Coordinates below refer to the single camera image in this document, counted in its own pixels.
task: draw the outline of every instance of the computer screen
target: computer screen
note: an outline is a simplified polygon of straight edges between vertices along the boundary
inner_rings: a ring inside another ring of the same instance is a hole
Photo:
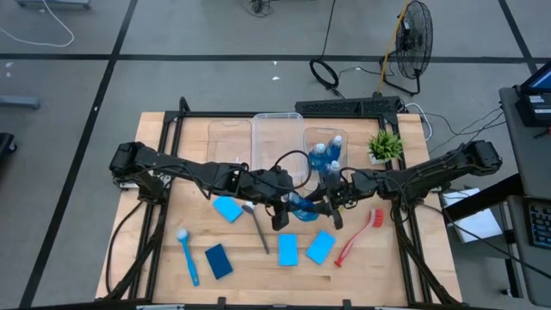
[[[530,88],[551,89],[551,69],[548,69],[540,78],[532,82]]]

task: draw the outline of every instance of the bottle cap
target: bottle cap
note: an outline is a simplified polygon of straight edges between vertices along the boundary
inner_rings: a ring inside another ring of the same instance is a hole
[[[316,145],[316,153],[322,153],[322,152],[325,152],[325,144],[323,143],[318,143]]]
[[[337,136],[337,137],[333,138],[333,144],[335,146],[341,146],[343,144],[343,137]]]
[[[329,166],[329,170],[338,171],[339,169],[341,169],[341,165],[338,163],[337,160],[333,160],[331,162],[331,165]]]

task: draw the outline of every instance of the clear plastic container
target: clear plastic container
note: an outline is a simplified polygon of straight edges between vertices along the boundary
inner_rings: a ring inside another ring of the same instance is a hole
[[[304,120],[302,115],[263,113],[252,118],[252,169],[269,169],[283,154],[293,150],[304,151]],[[307,161],[301,154],[291,154],[279,165],[300,184],[307,173]]]
[[[329,147],[329,143],[336,136],[342,137],[341,152],[338,157],[338,163],[341,168],[344,168],[348,164],[348,153],[346,146],[348,145],[348,133],[341,129],[334,128],[319,128],[311,127],[304,131],[304,152],[309,153],[318,143],[323,143],[325,147]],[[305,185],[307,191],[314,191],[318,187],[319,173],[315,170],[312,171],[310,181]]]
[[[207,161],[251,163],[251,123],[223,120],[208,124]]]

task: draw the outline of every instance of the red dish brush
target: red dish brush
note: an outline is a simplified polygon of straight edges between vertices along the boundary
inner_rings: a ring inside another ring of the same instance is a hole
[[[348,256],[348,252],[350,252],[350,249],[352,249],[352,245],[356,242],[358,238],[360,238],[360,235],[363,233],[363,231],[367,230],[368,228],[379,228],[382,226],[382,222],[384,220],[385,216],[382,212],[382,209],[371,209],[368,213],[368,223],[360,230],[357,234],[350,239],[346,245],[343,248],[343,251],[341,251],[341,255],[338,257],[338,260],[335,262],[335,265],[338,267],[341,267],[341,263],[343,260]]]

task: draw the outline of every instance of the wooden table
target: wooden table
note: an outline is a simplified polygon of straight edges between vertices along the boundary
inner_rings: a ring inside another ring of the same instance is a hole
[[[163,117],[164,113],[142,114],[136,140],[157,148]],[[196,162],[206,161],[208,126],[212,121],[215,119],[184,119],[179,157]],[[333,127],[346,131],[349,135],[348,165],[377,168],[370,163],[366,146],[368,139],[379,130],[377,121],[305,119],[305,124],[306,127]],[[406,165],[410,167],[428,160],[418,115],[399,115],[399,130],[405,141]],[[136,205],[136,196],[137,190],[121,195],[114,227]],[[425,201],[439,208],[435,196],[430,195]],[[289,215],[290,224],[280,232],[274,232],[269,216],[262,206],[258,206],[257,217],[266,233],[269,255],[264,252],[253,219],[248,214],[242,214],[229,224],[214,210],[212,203],[201,195],[192,182],[177,179],[173,183],[153,302],[215,304],[219,296],[225,296],[228,304],[336,306],[342,305],[343,299],[350,299],[354,306],[407,305],[396,233],[389,217],[390,201],[383,201],[377,196],[360,201],[356,208],[343,212],[344,228],[338,231],[334,229],[332,220],[324,216],[304,223]],[[349,238],[365,224],[371,208],[384,209],[383,227],[366,232],[339,269],[333,261]],[[112,286],[122,278],[135,259],[144,212],[145,207],[142,207],[117,236],[113,250]],[[459,283],[442,216],[426,208],[417,208],[416,212],[424,259],[441,284],[460,300]],[[176,240],[181,227],[190,231],[189,244],[201,281],[197,288],[192,285],[182,247]],[[305,256],[307,247],[320,229],[337,239],[323,265],[317,265]],[[298,235],[299,266],[278,266],[279,233]],[[219,243],[226,249],[233,273],[217,281],[204,251]],[[139,296],[145,292],[148,264],[142,270]],[[416,268],[412,268],[412,277],[417,300],[421,301]],[[103,271],[96,295],[105,294]]]

